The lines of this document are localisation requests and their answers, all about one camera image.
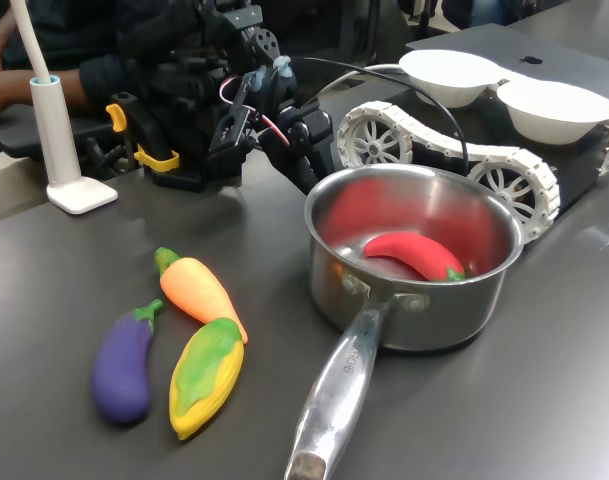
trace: white paper bowl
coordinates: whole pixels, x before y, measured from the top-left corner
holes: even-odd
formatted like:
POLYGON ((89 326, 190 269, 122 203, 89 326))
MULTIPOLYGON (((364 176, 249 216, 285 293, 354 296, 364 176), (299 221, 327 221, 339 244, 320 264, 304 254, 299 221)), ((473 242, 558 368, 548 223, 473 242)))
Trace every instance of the white paper bowl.
POLYGON ((513 126, 524 137, 549 145, 578 141, 609 119, 609 100, 580 87, 558 82, 518 80, 497 89, 513 126))
MULTIPOLYGON (((503 70, 490 60, 451 50, 414 50, 400 59, 400 67, 413 85, 447 108, 473 103, 486 87, 503 77, 503 70)), ((432 105, 423 95, 418 96, 432 105)))

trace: eggplant green stem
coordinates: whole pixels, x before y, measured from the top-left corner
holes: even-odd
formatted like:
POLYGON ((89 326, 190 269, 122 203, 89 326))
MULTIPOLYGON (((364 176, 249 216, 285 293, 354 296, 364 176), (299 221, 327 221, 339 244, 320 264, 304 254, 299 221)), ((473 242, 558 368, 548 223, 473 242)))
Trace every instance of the eggplant green stem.
POLYGON ((135 320, 141 322, 142 320, 146 320, 148 322, 148 326, 151 328, 151 333, 155 328, 155 314, 159 313, 159 310, 164 307, 164 303, 161 300, 155 299, 151 302, 148 307, 136 308, 134 310, 135 320))

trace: toy vegetable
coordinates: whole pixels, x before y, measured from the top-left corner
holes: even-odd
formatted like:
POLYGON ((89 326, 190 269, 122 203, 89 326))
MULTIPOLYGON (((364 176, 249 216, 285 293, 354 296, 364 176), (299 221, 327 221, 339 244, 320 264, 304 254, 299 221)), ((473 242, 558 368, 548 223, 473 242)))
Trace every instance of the toy vegetable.
POLYGON ((155 312, 162 306, 155 300, 120 317, 97 352, 91 379, 93 400, 111 422, 135 422, 148 412, 151 392, 146 361, 155 312))
POLYGON ((169 300, 202 323, 219 317, 232 319, 244 343, 248 341, 226 290, 201 262, 182 258, 168 248, 158 248, 155 263, 160 272, 160 285, 169 300))
POLYGON ((368 242, 362 252, 367 257, 400 260, 431 282, 457 282, 465 278, 464 268, 455 255, 418 233, 385 233, 368 242))
POLYGON ((189 340, 169 390, 171 425, 180 440, 195 433, 224 404, 243 358, 242 335, 230 318, 213 320, 189 340))

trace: table surface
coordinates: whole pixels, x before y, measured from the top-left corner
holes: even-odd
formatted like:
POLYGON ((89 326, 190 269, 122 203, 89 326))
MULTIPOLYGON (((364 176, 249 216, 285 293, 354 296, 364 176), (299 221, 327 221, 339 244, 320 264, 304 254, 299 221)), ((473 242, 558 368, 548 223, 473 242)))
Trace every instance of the table surface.
MULTIPOLYGON (((396 86, 351 89, 334 118, 396 86)), ((47 204, 0 222, 0 479, 283 478, 306 395, 338 332, 306 288, 304 197, 259 153, 237 190, 194 194, 140 174, 81 217, 47 204), (204 261, 249 333, 237 385, 180 444, 168 385, 198 324, 168 305, 150 352, 150 416, 115 428, 90 370, 120 315, 162 297, 153 252, 204 261)), ((446 355, 382 351, 334 476, 609 479, 609 178, 510 272, 492 321, 446 355)))
POLYGON ((609 60, 609 0, 571 0, 511 28, 609 60))

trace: stainless steel saucepan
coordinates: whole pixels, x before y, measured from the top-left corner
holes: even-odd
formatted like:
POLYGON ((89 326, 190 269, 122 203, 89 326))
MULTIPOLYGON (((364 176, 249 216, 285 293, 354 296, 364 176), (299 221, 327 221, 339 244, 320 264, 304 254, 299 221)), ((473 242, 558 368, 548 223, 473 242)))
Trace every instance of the stainless steel saucepan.
POLYGON ((424 352, 473 339, 522 251, 522 233, 490 190, 414 165, 335 173, 309 193, 305 218, 313 301, 345 331, 306 400, 285 479, 326 480, 357 421, 378 345, 424 352), (398 262, 362 256, 366 242, 391 231, 441 243, 467 279, 425 282, 398 262))

